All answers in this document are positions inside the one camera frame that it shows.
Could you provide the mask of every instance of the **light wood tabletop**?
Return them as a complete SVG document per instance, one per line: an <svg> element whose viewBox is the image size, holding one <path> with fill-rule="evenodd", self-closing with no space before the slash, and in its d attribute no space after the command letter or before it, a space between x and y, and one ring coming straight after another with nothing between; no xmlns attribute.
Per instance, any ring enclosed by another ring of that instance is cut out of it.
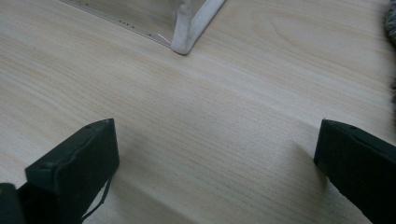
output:
<svg viewBox="0 0 396 224"><path fill-rule="evenodd" d="M322 119L391 144L388 1L228 0L187 56L56 0L0 0L0 182L114 118L85 223L369 223L316 168Z"/></svg>

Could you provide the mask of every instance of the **white fabric edge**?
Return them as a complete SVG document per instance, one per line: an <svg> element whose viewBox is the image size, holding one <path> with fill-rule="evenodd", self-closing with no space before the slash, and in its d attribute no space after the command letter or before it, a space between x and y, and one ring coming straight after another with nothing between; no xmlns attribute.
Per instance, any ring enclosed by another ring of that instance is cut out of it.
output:
<svg viewBox="0 0 396 224"><path fill-rule="evenodd" d="M206 0L192 18L191 0L183 0L177 10L177 22L171 49L179 54L188 54L224 1Z"/></svg>

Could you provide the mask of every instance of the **transparent plastic bag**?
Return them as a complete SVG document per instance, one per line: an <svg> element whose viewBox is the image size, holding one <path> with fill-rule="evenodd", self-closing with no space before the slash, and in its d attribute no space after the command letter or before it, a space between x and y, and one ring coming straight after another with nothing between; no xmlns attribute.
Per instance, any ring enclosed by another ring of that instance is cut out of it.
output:
<svg viewBox="0 0 396 224"><path fill-rule="evenodd" d="M214 13L209 13L211 17L216 14L224 0L61 0L69 5L78 7L93 15L112 21L129 30L137 32L152 40L157 41L174 51L186 54L190 52L192 46L188 44L186 32L190 27L195 15L207 2L217 2ZM182 40L173 44L175 31L176 40L182 36ZM189 38L190 42L195 43L198 37Z"/></svg>

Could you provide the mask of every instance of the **black object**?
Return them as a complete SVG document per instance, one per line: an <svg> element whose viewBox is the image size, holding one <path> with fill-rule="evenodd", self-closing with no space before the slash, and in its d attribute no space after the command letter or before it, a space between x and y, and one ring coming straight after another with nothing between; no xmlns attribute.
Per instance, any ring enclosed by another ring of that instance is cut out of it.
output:
<svg viewBox="0 0 396 224"><path fill-rule="evenodd" d="M27 167L18 190L0 184L0 223L82 223L104 202L119 164L114 119L87 125ZM84 216L106 182L101 202Z"/></svg>
<svg viewBox="0 0 396 224"><path fill-rule="evenodd" d="M396 147L324 119L314 162L373 223L396 223Z"/></svg>

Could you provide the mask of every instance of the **wood grain surface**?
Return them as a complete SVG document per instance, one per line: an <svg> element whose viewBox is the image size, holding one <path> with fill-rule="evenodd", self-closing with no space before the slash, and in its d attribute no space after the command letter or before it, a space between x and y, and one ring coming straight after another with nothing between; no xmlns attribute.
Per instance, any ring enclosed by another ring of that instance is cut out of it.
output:
<svg viewBox="0 0 396 224"><path fill-rule="evenodd" d="M396 144L387 0L228 0L188 56L56 0L0 0L0 182L114 118L85 223L369 223L315 167L322 119Z"/></svg>

